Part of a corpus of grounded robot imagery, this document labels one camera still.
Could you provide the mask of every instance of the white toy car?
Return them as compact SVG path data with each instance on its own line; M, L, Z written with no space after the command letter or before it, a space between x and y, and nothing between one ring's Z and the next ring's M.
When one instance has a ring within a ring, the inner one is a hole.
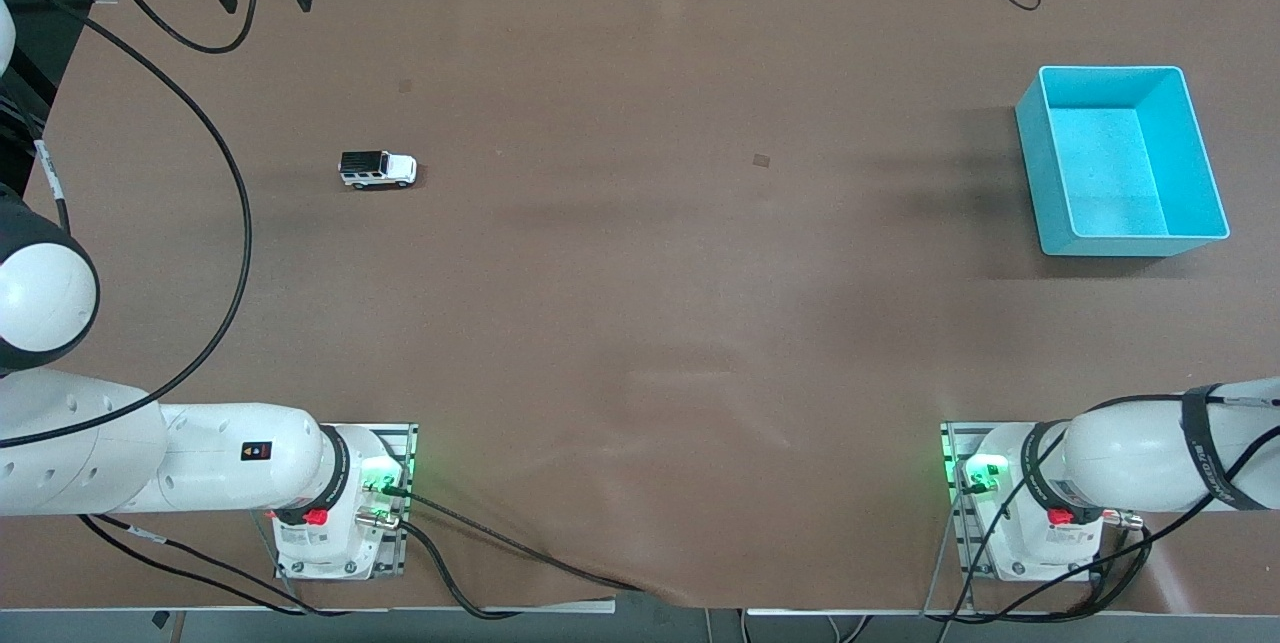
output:
M342 182L357 191L369 186L408 188L417 181L417 160L388 151L347 151L338 164Z

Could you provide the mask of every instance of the table surface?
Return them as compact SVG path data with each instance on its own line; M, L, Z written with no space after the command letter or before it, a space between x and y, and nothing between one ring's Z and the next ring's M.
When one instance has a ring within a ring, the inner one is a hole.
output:
M214 0L151 1L201 41L237 26ZM221 58L132 4L95 17L205 105L252 196L243 309L170 401L417 421L421 492L669 602L910 610L947 511L942 420L1276 373L1277 6L262 0ZM1011 108L1043 64L1180 65L1231 238L1043 256ZM155 386L228 302L230 178L196 119L87 32L49 140L105 288L59 366ZM370 147L425 179L343 188L339 151ZM140 520L270 571L244 512ZM1119 607L1280 614L1275 521L1201 516ZM425 524L480 603L607 594ZM236 605L74 519L0 521L0 557L4 607ZM937 605L957 588L950 562ZM417 549L403 579L303 589L449 602Z

